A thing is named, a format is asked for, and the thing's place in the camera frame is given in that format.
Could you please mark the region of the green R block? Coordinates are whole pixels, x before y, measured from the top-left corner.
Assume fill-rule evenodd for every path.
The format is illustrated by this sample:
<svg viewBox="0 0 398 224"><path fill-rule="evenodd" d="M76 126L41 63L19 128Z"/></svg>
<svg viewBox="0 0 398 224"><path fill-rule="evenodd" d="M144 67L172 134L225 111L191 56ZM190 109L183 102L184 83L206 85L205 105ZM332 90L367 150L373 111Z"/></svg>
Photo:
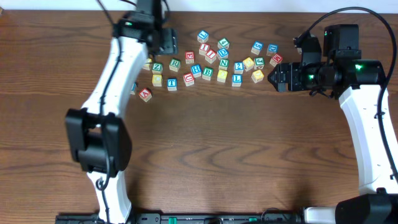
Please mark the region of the green R block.
<svg viewBox="0 0 398 224"><path fill-rule="evenodd" d="M169 69L173 72L178 72L181 67L181 61L175 58L172 58L169 63Z"/></svg>

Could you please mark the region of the blue T block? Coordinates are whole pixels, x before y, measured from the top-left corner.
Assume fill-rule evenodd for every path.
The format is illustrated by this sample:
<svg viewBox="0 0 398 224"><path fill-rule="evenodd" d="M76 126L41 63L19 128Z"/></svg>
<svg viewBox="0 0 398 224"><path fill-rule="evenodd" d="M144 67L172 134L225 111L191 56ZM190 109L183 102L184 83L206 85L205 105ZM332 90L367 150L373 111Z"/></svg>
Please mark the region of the blue T block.
<svg viewBox="0 0 398 224"><path fill-rule="evenodd" d="M177 79L168 78L167 79L167 89L168 91L177 91Z"/></svg>

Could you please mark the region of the blue H block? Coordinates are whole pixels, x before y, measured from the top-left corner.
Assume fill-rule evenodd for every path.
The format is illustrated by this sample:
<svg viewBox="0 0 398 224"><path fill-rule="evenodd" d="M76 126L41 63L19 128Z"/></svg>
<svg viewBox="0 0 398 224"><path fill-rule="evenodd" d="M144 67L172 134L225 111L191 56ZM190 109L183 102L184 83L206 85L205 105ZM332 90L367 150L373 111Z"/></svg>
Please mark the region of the blue H block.
<svg viewBox="0 0 398 224"><path fill-rule="evenodd" d="M194 78L198 78L202 76L202 69L199 64L191 66L191 73L193 74Z"/></svg>

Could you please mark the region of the yellow O block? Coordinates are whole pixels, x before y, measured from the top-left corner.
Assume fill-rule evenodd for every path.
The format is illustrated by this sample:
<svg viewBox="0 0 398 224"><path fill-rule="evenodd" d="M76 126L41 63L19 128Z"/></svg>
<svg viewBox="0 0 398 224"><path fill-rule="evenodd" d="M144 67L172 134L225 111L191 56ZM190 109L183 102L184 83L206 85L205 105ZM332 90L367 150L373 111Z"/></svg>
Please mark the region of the yellow O block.
<svg viewBox="0 0 398 224"><path fill-rule="evenodd" d="M246 72L250 71L251 69L254 68L254 60L251 57L244 59L243 66Z"/></svg>
<svg viewBox="0 0 398 224"><path fill-rule="evenodd" d="M221 83L225 83L227 76L228 76L228 72L226 70L218 70L217 81L221 82Z"/></svg>

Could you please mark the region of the green B block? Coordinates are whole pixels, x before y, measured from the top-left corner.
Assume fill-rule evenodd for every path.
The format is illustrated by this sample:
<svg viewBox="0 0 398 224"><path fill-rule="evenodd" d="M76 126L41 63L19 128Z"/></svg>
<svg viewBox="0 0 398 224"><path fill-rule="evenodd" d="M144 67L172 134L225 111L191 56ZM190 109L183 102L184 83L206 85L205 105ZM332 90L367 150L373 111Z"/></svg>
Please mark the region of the green B block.
<svg viewBox="0 0 398 224"><path fill-rule="evenodd" d="M202 72L202 79L210 81L213 76L213 69L205 67Z"/></svg>

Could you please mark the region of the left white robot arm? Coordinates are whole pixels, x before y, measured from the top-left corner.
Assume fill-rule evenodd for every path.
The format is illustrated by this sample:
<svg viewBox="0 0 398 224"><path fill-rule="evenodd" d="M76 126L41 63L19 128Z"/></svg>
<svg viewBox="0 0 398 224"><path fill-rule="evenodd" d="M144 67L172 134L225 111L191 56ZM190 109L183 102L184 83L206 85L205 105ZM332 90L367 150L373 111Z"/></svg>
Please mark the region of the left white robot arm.
<svg viewBox="0 0 398 224"><path fill-rule="evenodd" d="M125 173L132 142L124 124L132 88L150 55L178 53L178 35L164 28L166 1L135 2L118 22L111 22L109 57L99 81L80 109L66 113L65 126L72 159L81 165L96 190L99 214L94 222L127 223L132 204Z"/></svg>

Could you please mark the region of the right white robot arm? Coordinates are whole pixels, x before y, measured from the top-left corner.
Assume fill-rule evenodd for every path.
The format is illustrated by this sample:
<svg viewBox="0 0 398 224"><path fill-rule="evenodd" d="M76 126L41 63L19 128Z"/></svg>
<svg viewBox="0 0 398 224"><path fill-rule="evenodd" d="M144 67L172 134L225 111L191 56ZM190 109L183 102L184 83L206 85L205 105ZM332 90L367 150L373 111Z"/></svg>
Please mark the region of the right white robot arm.
<svg viewBox="0 0 398 224"><path fill-rule="evenodd" d="M267 76L278 92L331 90L347 119L355 150L359 195L333 207L307 207L303 223L397 223L397 138L386 76L377 60L277 65Z"/></svg>

